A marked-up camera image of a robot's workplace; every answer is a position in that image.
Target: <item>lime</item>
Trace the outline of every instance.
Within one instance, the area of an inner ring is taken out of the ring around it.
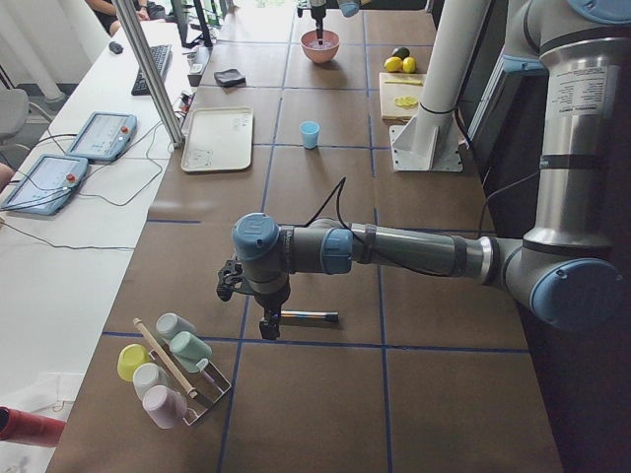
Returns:
[[[402,47],[402,46],[396,47],[392,51],[392,56],[400,57],[401,59],[405,59],[409,55],[410,55],[410,50],[407,47]]]

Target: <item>red object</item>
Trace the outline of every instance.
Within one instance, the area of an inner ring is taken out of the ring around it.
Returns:
[[[29,412],[0,407],[0,440],[57,446],[66,423]]]

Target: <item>sticker label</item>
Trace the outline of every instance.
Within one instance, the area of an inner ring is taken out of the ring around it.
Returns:
[[[606,67],[550,76],[545,118],[601,114],[606,107],[606,90]]]

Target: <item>table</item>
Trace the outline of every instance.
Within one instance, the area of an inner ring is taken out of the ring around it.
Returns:
[[[174,56],[165,85],[170,99],[175,102],[180,92],[190,92],[185,74],[188,66],[176,27],[156,22],[144,23],[143,27],[150,44],[173,44]],[[105,48],[49,130],[53,135],[77,133],[95,110],[135,114],[138,131],[132,143],[138,144],[87,179],[80,190],[82,194],[100,195],[112,202],[124,203],[157,174],[160,167],[166,167],[172,147],[164,127],[156,128],[155,134],[152,131],[160,123],[160,117],[151,98],[130,95],[138,65],[124,33],[121,31],[115,39],[123,45],[123,53],[114,55]],[[140,141],[147,133],[147,138]],[[70,143],[59,139],[64,148]],[[44,153],[61,154],[61,150],[48,140],[32,150],[20,170],[28,170]],[[90,172],[100,167],[90,166]],[[163,175],[160,171],[145,190],[122,207],[98,197],[77,195],[53,217],[34,218],[18,213],[2,213],[2,217],[7,224],[55,244],[133,248]],[[0,199],[4,200],[10,191],[11,186],[8,186]],[[0,405],[28,409],[35,403],[43,407],[36,399],[42,395],[40,391],[50,385],[38,384],[42,377],[50,379],[47,373],[52,372],[83,374],[86,371],[131,254],[131,250],[125,249],[52,248],[12,229],[0,228],[3,325]],[[58,416],[67,416],[68,410]],[[3,458],[0,469],[9,466],[4,461],[13,461],[23,454],[41,455],[41,471],[51,450],[35,453],[35,447],[0,445]],[[37,471],[36,462],[29,464],[28,471]]]
[[[341,176],[347,221],[471,237],[484,195],[460,174],[395,173],[379,110],[379,72],[394,45],[421,69],[434,40],[422,12],[328,12],[342,44],[316,66],[293,9],[239,9],[221,29],[193,107],[254,109],[252,166],[188,175],[172,156],[49,472],[561,471],[514,302],[471,281],[394,268],[295,275],[286,308],[334,309],[341,324],[284,326],[260,339],[260,308],[214,296],[247,212],[305,222]],[[237,68],[245,87],[213,72]],[[301,146],[298,124],[321,125]],[[324,215],[332,215],[329,205]],[[490,222],[484,224],[492,232]],[[234,390],[207,418],[161,431],[114,370],[118,352],[174,311],[213,347]]]

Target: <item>computer mouse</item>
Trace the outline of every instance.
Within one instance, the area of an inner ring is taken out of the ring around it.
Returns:
[[[120,54],[122,52],[122,46],[118,44],[116,41],[112,41],[109,44],[109,50],[114,54]]]

